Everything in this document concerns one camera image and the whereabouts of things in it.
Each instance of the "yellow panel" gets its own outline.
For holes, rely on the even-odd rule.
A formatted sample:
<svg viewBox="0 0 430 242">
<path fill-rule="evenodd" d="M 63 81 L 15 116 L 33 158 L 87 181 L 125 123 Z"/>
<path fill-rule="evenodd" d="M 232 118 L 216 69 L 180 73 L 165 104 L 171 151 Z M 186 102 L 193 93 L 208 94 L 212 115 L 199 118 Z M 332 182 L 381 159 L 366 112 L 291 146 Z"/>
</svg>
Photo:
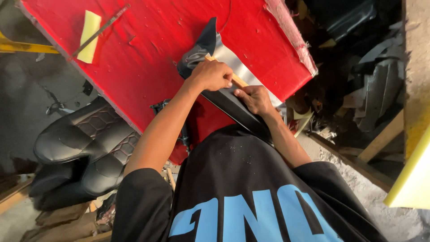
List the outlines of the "yellow panel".
<svg viewBox="0 0 430 242">
<path fill-rule="evenodd" d="M 384 200 L 388 207 L 430 209 L 430 126 Z"/>
<path fill-rule="evenodd" d="M 83 25 L 80 42 L 81 45 L 100 29 L 100 23 L 100 16 L 93 12 L 85 10 L 85 23 Z M 85 63 L 92 63 L 95 48 L 97 47 L 97 40 L 98 36 L 93 41 L 91 41 L 81 52 L 79 52 L 77 59 Z"/>
</svg>

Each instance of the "black leather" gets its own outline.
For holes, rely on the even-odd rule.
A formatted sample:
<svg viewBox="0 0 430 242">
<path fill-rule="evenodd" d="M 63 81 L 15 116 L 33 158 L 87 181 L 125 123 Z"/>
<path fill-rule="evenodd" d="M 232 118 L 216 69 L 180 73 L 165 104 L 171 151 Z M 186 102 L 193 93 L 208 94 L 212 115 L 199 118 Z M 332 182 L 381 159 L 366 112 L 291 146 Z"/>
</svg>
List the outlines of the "black leather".
<svg viewBox="0 0 430 242">
<path fill-rule="evenodd" d="M 36 209 L 87 202 L 115 189 L 139 138 L 102 98 L 52 123 L 34 145 L 44 164 L 29 193 Z"/>
</svg>

